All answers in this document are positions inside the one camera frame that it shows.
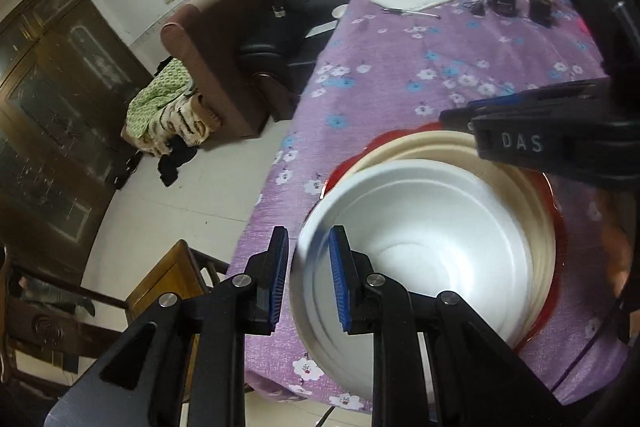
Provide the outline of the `person's hand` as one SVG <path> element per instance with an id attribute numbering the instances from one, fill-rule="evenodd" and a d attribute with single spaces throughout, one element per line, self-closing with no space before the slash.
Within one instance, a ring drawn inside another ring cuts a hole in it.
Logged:
<path id="1" fill-rule="evenodd" d="M 608 255 L 606 278 L 618 297 L 627 282 L 634 261 L 634 196 L 625 192 L 598 190 L 596 203 L 601 215 L 601 241 Z"/>

